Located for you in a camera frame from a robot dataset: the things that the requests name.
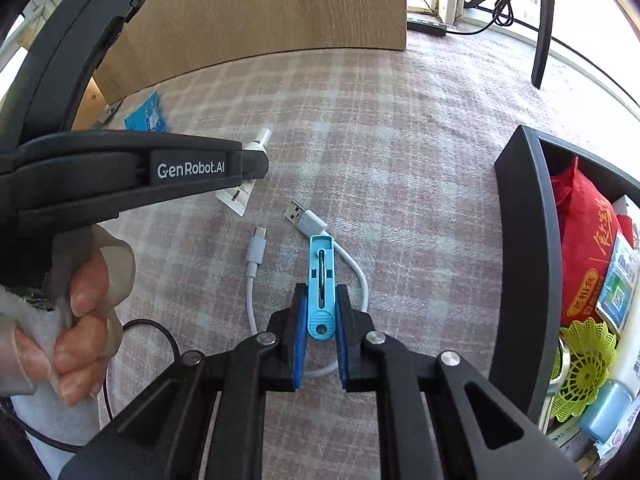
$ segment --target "fingernail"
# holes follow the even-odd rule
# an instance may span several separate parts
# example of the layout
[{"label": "fingernail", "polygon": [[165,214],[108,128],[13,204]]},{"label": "fingernail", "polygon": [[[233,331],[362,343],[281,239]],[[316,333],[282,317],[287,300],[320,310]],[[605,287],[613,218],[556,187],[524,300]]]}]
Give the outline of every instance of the fingernail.
[{"label": "fingernail", "polygon": [[93,294],[85,291],[78,292],[70,298],[71,312],[74,313],[74,316],[80,317],[82,314],[92,310],[95,306],[94,303]]},{"label": "fingernail", "polygon": [[16,330],[15,345],[22,369],[31,381],[47,381],[52,376],[49,359],[33,339]]},{"label": "fingernail", "polygon": [[62,402],[64,402],[69,407],[72,407],[76,404],[75,402],[71,402],[72,400],[71,389],[72,389],[71,386],[65,386],[64,384],[58,383],[58,393],[62,398]]},{"label": "fingernail", "polygon": [[54,351],[53,365],[56,367],[56,370],[58,370],[58,373],[60,373],[60,370],[64,370],[64,372],[67,371],[69,367],[69,359],[71,359],[71,354],[69,352],[58,350]]},{"label": "fingernail", "polygon": [[100,389],[102,388],[102,383],[95,383],[94,387],[91,388],[91,391],[89,392],[89,395],[91,396],[92,399],[95,399],[95,397],[98,396],[98,394],[100,393]]}]

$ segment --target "white cable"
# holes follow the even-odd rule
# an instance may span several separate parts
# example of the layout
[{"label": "white cable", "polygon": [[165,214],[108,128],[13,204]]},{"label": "white cable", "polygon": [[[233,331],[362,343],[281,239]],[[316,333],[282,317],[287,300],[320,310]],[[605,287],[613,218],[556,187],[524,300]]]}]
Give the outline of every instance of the white cable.
[{"label": "white cable", "polygon": [[351,255],[347,251],[345,251],[340,246],[340,244],[335,240],[334,240],[334,250],[335,252],[340,254],[340,256],[347,263],[347,265],[350,266],[351,269],[353,269],[353,272],[356,273],[356,276],[358,277],[358,282],[360,283],[360,295],[362,297],[360,300],[360,310],[363,312],[366,312],[367,308],[369,307],[369,283],[367,283],[367,279],[364,275],[364,272],[362,272],[362,269],[360,268],[356,260],[354,260],[351,257]]},{"label": "white cable", "polygon": [[[328,234],[325,230],[327,228],[327,224],[320,217],[318,217],[313,211],[304,209],[302,206],[293,201],[285,211],[284,215],[306,237]],[[262,227],[257,227],[255,229],[254,236],[252,236],[249,240],[249,248],[247,249],[246,254],[246,313],[249,319],[249,328],[252,335],[258,333],[254,314],[254,277],[258,269],[258,264],[262,263],[262,258],[264,256],[264,248],[266,245],[264,236],[266,234],[266,231],[267,229],[264,229]],[[362,269],[360,268],[356,260],[354,260],[351,255],[347,251],[345,251],[335,240],[334,250],[338,254],[340,254],[342,259],[347,263],[348,266],[351,267],[351,269],[353,269],[353,272],[355,272],[358,278],[358,282],[360,283],[360,310],[366,312],[367,307],[369,306],[369,284],[367,283],[364,272],[362,272]],[[318,370],[305,370],[302,377],[303,379],[315,379],[318,377],[323,377],[333,372],[337,367],[338,361],[335,360],[331,364],[328,364],[327,366]]]},{"label": "white cable", "polygon": [[251,276],[246,277],[246,315],[249,318],[251,335],[256,335],[258,327],[255,324],[254,314],[254,279]]},{"label": "white cable", "polygon": [[258,333],[254,314],[254,278],[258,271],[258,265],[262,263],[264,248],[267,240],[264,237],[267,229],[264,227],[255,228],[254,235],[249,238],[249,247],[246,250],[246,315],[249,318],[249,330],[252,335]]},{"label": "white cable", "polygon": [[[314,235],[325,235],[328,234],[326,232],[327,224],[323,221],[318,215],[316,215],[313,211],[309,209],[303,208],[300,204],[291,201],[289,207],[287,207],[284,212],[284,216],[289,219],[289,221],[295,225],[298,230],[305,235],[307,238]],[[356,263],[350,254],[345,251],[340,244],[336,243],[334,240],[334,250],[340,254],[342,259],[348,264],[348,266],[353,269],[353,272],[356,273],[358,277],[358,281],[360,282],[360,310],[363,312],[367,311],[367,307],[369,306],[369,284],[367,283],[367,279],[362,272],[360,266]],[[331,364],[320,368],[319,370],[305,370],[302,377],[304,379],[315,379],[318,377],[325,376],[331,372],[333,372],[338,367],[338,361],[334,361]]]}]

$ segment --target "usb-a connector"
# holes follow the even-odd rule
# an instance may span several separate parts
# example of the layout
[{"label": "usb-a connector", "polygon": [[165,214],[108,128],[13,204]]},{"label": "usb-a connector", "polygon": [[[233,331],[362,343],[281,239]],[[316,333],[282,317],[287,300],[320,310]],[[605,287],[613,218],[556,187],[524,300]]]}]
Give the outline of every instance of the usb-a connector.
[{"label": "usb-a connector", "polygon": [[284,211],[284,216],[307,238],[324,234],[327,228],[326,222],[319,218],[313,211],[303,208],[293,200]]},{"label": "usb-a connector", "polygon": [[303,208],[298,202],[292,200],[284,211],[284,216],[286,216],[290,222],[294,225],[298,225],[300,222],[300,217],[305,213],[306,209]]}]

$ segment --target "white box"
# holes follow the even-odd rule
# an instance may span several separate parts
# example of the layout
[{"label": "white box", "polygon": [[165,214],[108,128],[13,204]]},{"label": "white box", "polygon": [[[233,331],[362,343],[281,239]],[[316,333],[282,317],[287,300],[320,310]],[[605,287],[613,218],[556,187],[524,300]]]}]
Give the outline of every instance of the white box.
[{"label": "white box", "polygon": [[640,208],[627,196],[623,195],[613,204],[616,215],[626,215],[631,218],[634,234],[634,249],[640,251]]}]

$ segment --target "red bag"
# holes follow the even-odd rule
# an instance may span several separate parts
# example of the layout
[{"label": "red bag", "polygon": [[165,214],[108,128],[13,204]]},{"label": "red bag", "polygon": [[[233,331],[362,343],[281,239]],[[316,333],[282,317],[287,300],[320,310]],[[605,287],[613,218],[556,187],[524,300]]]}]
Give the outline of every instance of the red bag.
[{"label": "red bag", "polygon": [[562,245],[562,317],[573,320],[593,317],[616,233],[620,226],[609,201],[578,170],[575,157],[569,168],[551,177],[558,210]]}]

